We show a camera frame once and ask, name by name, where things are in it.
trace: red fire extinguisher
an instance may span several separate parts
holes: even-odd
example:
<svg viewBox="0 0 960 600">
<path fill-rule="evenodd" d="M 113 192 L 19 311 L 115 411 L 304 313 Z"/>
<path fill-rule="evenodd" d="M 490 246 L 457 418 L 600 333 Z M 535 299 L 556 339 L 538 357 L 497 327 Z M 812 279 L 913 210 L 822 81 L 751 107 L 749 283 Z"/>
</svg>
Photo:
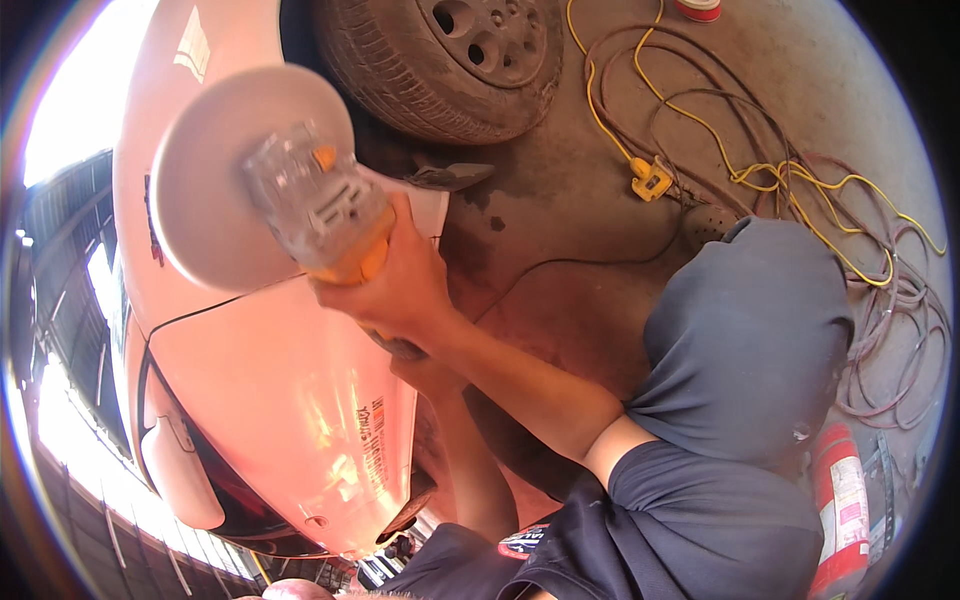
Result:
<svg viewBox="0 0 960 600">
<path fill-rule="evenodd" d="M 824 549 L 808 600 L 853 591 L 870 554 L 867 488 L 850 428 L 836 422 L 813 446 L 813 491 L 824 526 Z"/>
</svg>

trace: concrete floor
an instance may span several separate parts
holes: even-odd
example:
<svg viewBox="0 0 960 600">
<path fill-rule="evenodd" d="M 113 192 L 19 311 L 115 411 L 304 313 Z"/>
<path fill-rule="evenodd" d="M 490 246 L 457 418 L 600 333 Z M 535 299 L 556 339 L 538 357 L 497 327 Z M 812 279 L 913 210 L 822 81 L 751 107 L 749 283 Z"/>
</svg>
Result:
<svg viewBox="0 0 960 600">
<path fill-rule="evenodd" d="M 573 18 L 581 39 L 590 44 L 625 22 L 652 21 L 656 12 L 656 0 L 580 0 L 574 5 Z M 707 26 L 685 21 L 668 2 L 663 23 L 695 36 L 724 59 L 753 87 L 802 149 L 843 158 L 874 180 L 901 210 L 924 223 L 935 240 L 942 243 L 946 239 L 936 183 L 907 105 L 870 41 L 838 2 L 725 0 L 722 17 Z M 556 100 L 546 119 L 531 132 L 485 148 L 410 145 L 437 164 L 474 161 L 497 167 L 491 180 L 451 201 L 441 241 L 452 296 L 468 315 L 478 314 L 531 263 L 556 256 L 641 258 L 655 252 L 670 235 L 675 205 L 666 201 L 643 204 L 630 192 L 631 175 L 622 156 L 590 118 L 583 90 L 583 57 L 570 34 L 565 37 L 564 73 Z M 623 44 L 636 43 L 638 37 L 624 35 L 601 56 L 609 56 Z M 649 49 L 641 56 L 648 74 L 664 92 L 708 86 L 702 75 L 673 55 Z M 656 98 L 627 60 L 621 59 L 612 76 L 612 110 L 649 140 L 649 118 Z M 735 166 L 756 162 L 721 99 L 690 96 L 678 104 L 706 118 L 722 133 Z M 657 121 L 657 132 L 672 157 L 745 202 L 752 200 L 749 190 L 727 182 L 712 139 L 698 125 L 665 113 Z M 362 132 L 358 133 L 361 159 L 367 155 L 371 157 L 368 162 L 379 160 L 380 164 L 372 166 L 385 172 L 402 170 L 389 157 L 365 152 L 362 137 Z M 768 142 L 768 152 L 780 159 L 774 138 Z M 838 176 L 826 168 L 820 174 Z M 816 205 L 812 189 L 804 193 L 801 202 Z M 876 223 L 861 190 L 850 189 L 844 198 L 864 219 Z M 844 252 L 861 265 L 876 268 L 880 254 L 868 241 L 832 228 L 821 210 L 814 208 L 813 213 Z M 905 256 L 923 261 L 919 244 L 909 240 L 903 245 Z M 597 381 L 626 399 L 649 371 L 639 341 L 646 318 L 667 279 L 692 255 L 690 248 L 676 244 L 662 259 L 642 267 L 551 265 L 520 282 L 481 325 L 500 339 Z M 951 311 L 948 259 L 934 259 L 929 272 Z M 911 327 L 907 321 L 898 323 L 885 347 L 885 357 L 874 364 L 878 390 L 896 386 L 899 373 L 894 367 L 904 359 L 898 349 L 910 348 L 916 341 Z M 906 401 L 933 398 L 939 406 L 945 382 L 929 380 L 934 378 L 941 349 L 942 345 L 930 348 L 930 365 L 924 370 L 928 383 L 926 387 L 918 385 L 917 393 Z M 440 518 L 452 518 L 443 454 L 436 447 L 432 416 L 423 404 L 417 454 L 440 482 L 432 510 Z M 911 477 L 918 440 L 927 424 L 938 418 L 939 409 L 931 411 L 926 422 L 911 432 L 888 432 L 896 466 L 905 475 L 898 478 L 899 516 L 906 513 L 904 481 Z M 852 426 L 866 458 L 875 446 L 875 430 L 857 423 Z M 549 498 L 509 472 L 508 476 L 517 495 L 521 524 L 556 508 Z"/>
</svg>

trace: shirt logo patch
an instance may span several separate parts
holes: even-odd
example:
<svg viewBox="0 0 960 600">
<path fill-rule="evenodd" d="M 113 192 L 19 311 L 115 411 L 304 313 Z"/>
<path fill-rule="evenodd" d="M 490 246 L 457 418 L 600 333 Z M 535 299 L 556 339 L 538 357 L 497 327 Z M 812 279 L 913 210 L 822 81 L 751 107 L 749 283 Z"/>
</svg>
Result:
<svg viewBox="0 0 960 600">
<path fill-rule="evenodd" d="M 533 551 L 537 549 L 537 544 L 540 543 L 540 540 L 546 535 L 546 528 L 549 526 L 549 523 L 531 525 L 502 540 L 496 549 L 503 556 L 526 561 L 530 558 L 530 555 L 533 554 Z"/>
</svg>

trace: car body panel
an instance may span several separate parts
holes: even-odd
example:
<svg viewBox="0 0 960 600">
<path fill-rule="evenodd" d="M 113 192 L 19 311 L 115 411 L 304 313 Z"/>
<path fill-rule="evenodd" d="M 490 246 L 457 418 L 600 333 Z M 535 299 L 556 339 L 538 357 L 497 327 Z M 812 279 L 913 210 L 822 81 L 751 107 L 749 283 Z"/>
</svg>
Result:
<svg viewBox="0 0 960 600">
<path fill-rule="evenodd" d="M 409 499 L 416 393 L 356 323 L 316 303 L 305 277 L 244 296 L 203 288 L 163 260 L 148 216 L 157 147 L 184 109 L 225 77 L 283 63 L 278 8 L 278 0 L 160 0 L 147 29 L 114 149 L 131 308 L 114 356 L 118 398 L 148 482 L 141 444 L 156 407 L 144 377 L 156 369 L 194 431 L 272 510 L 327 550 L 359 558 Z M 448 193 L 360 171 L 407 191 L 418 229 L 439 238 Z M 178 484 L 202 477 L 191 469 L 164 477 L 168 493 L 203 483 Z"/>
</svg>

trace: hand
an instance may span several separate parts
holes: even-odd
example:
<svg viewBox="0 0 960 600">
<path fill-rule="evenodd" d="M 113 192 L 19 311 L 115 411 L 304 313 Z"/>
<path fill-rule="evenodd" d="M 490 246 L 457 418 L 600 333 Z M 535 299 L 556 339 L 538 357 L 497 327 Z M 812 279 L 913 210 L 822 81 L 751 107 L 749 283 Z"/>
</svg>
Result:
<svg viewBox="0 0 960 600">
<path fill-rule="evenodd" d="M 435 405 L 449 398 L 462 398 L 464 388 L 469 385 L 469 381 L 461 375 L 429 356 L 421 360 L 394 357 L 390 372 L 409 383 Z"/>
<path fill-rule="evenodd" d="M 456 311 L 446 291 L 444 260 L 414 227 L 410 198 L 403 193 L 389 197 L 396 224 L 383 270 L 363 285 L 311 283 L 321 305 L 343 311 L 381 333 L 420 344 L 439 318 Z"/>
</svg>

